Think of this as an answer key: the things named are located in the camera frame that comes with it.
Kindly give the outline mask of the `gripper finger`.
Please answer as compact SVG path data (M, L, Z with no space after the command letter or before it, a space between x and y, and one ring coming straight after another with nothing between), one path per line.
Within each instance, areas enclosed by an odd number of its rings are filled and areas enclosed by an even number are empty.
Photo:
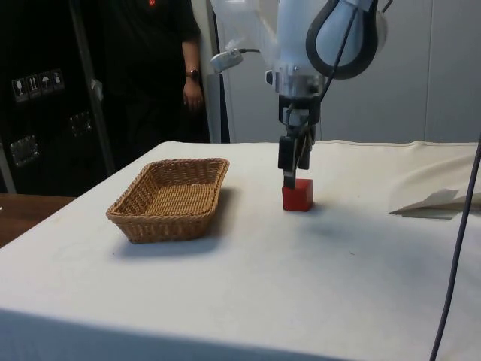
M278 169L283 171L283 186L295 187L297 138L292 127L286 128L286 135L280 137Z
M301 152L298 158L298 168L308 170L310 167L310 154L314 145L314 126L305 129L301 139Z

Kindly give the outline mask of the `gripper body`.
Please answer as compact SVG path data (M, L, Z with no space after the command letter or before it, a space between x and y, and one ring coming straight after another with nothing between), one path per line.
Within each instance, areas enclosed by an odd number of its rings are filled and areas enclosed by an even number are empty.
M320 121L320 97L278 96L279 121L288 129L309 129Z

